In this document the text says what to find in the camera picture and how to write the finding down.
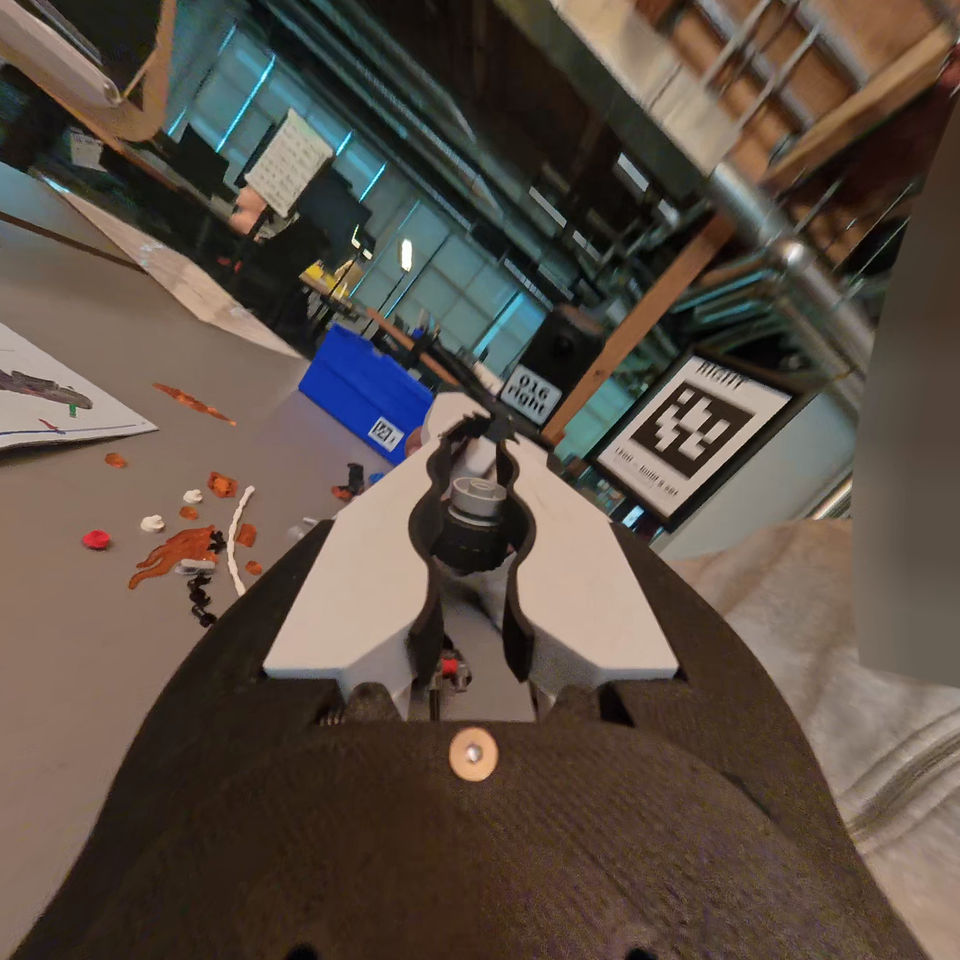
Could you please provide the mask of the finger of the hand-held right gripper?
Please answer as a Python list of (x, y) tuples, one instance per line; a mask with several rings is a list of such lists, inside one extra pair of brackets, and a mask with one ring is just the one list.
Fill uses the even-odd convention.
[(490, 411), (462, 391), (440, 391), (435, 395), (421, 426), (421, 443), (427, 445), (463, 421), (474, 418), (487, 423)]

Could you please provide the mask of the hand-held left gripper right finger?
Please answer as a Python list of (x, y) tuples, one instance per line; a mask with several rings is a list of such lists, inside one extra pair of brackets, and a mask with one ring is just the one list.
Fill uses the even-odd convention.
[(503, 440), (497, 479), (513, 555), (501, 636), (511, 672), (565, 688), (674, 678), (679, 663), (606, 515), (528, 440)]

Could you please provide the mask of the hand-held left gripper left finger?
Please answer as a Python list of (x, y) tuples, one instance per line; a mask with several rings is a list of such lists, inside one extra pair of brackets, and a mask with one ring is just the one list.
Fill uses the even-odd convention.
[(263, 662), (272, 679), (426, 683), (444, 628), (429, 552), (442, 522), (432, 438), (342, 508)]

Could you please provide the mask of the blue plastic bin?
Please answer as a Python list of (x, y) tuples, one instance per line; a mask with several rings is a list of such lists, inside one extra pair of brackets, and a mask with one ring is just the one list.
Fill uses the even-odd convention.
[(426, 385), (340, 323), (326, 331), (298, 390), (395, 466), (434, 401)]

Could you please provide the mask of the black lego motorcycle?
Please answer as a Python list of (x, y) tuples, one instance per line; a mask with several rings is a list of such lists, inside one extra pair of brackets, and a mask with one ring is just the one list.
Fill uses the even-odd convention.
[(448, 635), (443, 637), (434, 673), (427, 690), (428, 717), (432, 722), (442, 719), (445, 692), (464, 694), (473, 682), (473, 672), (461, 651)]

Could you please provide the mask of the black lego tire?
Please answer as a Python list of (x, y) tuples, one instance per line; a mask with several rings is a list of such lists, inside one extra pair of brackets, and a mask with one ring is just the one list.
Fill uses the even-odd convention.
[(503, 520), (449, 508), (431, 555), (450, 570), (469, 575), (499, 569), (514, 553)]

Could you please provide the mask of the instruction booklet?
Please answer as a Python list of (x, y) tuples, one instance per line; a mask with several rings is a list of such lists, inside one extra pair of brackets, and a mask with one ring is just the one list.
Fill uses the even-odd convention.
[(142, 414), (1, 326), (1, 449), (153, 433)]

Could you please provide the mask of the orange lego flame piece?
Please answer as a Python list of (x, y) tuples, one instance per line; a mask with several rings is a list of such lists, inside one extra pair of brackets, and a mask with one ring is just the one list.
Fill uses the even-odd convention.
[(133, 591), (146, 580), (162, 577), (182, 562), (200, 565), (199, 570), (214, 569), (218, 554), (212, 545), (217, 532), (216, 527), (210, 524), (174, 534), (136, 565), (136, 572), (127, 582), (127, 589)]

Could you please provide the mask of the long orange lego flame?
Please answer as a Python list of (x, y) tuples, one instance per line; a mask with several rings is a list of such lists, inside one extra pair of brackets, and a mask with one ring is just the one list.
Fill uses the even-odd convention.
[(227, 423), (231, 426), (236, 426), (236, 421), (231, 419), (229, 416), (223, 414), (221, 411), (216, 409), (213, 406), (205, 403), (204, 401), (198, 399), (193, 394), (186, 392), (180, 388), (173, 386), (165, 385), (160, 382), (153, 382), (152, 387), (155, 390), (162, 392), (167, 397), (171, 398), (175, 402), (185, 406), (199, 414), (208, 415), (220, 422)]

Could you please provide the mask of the wooden desk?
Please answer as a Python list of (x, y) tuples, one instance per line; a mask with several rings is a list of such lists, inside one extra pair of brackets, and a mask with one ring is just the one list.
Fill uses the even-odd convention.
[(422, 330), (417, 337), (413, 337), (394, 326), (376, 309), (366, 307), (365, 313), (375, 328), (373, 336), (387, 338), (399, 347), (399, 362), (404, 369), (413, 371), (423, 368), (447, 386), (481, 399), (486, 397), (487, 389), (474, 369), (443, 346), (437, 330)]

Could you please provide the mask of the framed marker sign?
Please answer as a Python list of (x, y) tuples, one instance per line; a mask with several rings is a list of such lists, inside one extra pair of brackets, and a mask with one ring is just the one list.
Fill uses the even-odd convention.
[(677, 531), (826, 385), (709, 349), (686, 349), (624, 412), (587, 462), (666, 533)]

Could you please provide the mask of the yellow box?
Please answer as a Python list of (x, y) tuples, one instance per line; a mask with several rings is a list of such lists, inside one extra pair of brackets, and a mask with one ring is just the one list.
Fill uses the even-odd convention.
[(354, 259), (347, 260), (335, 271), (327, 270), (317, 262), (307, 268), (300, 281), (314, 293), (330, 296), (340, 301), (349, 300), (352, 291), (364, 278), (364, 268)]

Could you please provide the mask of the person's grey sweater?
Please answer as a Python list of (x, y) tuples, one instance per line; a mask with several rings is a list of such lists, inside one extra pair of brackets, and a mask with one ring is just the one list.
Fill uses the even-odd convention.
[(959, 957), (959, 692), (861, 665), (854, 523), (804, 519), (667, 564), (795, 714), (847, 832), (930, 958)]

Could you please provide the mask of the black office chair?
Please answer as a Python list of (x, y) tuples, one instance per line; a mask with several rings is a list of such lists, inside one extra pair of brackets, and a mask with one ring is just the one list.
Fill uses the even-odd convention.
[(330, 230), (318, 222), (299, 218), (267, 240), (257, 261), (259, 318), (275, 330), (301, 275), (324, 258), (331, 247)]

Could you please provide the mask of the black monitor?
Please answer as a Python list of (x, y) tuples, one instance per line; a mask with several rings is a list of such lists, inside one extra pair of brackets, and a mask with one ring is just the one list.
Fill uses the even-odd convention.
[(332, 242), (350, 245), (357, 229), (363, 230), (373, 212), (354, 195), (350, 182), (332, 167), (316, 174), (304, 188), (295, 212)]

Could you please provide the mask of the silver metal bar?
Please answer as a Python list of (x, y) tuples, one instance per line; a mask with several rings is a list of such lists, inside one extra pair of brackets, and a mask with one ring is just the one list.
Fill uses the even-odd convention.
[(854, 475), (848, 472), (806, 513), (811, 521), (843, 521), (851, 517)]

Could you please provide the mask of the printed paper sheet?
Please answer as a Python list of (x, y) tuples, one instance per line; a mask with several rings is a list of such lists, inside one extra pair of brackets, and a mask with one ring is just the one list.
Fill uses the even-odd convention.
[(48, 185), (196, 320), (271, 353), (302, 358), (189, 258), (53, 181)]

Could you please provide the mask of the wooden post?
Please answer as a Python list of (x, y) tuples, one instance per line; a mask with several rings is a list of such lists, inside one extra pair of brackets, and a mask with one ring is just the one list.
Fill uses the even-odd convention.
[(611, 332), (598, 357), (541, 429), (549, 445), (554, 447), (564, 438), (566, 427), (573, 418), (676, 304), (680, 295), (707, 269), (735, 231), (731, 219), (724, 214), (714, 215), (642, 295), (626, 318)]

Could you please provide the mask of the metal ceiling duct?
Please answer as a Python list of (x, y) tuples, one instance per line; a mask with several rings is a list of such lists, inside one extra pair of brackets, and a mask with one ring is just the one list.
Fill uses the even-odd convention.
[(760, 186), (727, 160), (706, 180), (714, 207), (742, 239), (778, 264), (821, 313), (828, 334), (861, 372), (869, 369), (875, 326), (848, 289), (828, 272), (821, 255)]

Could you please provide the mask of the white wall chart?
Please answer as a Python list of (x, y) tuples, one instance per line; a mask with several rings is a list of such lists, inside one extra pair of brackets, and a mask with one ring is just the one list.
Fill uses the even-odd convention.
[(335, 156), (334, 148), (290, 108), (269, 144), (245, 174), (245, 186), (281, 217), (288, 217), (306, 187)]

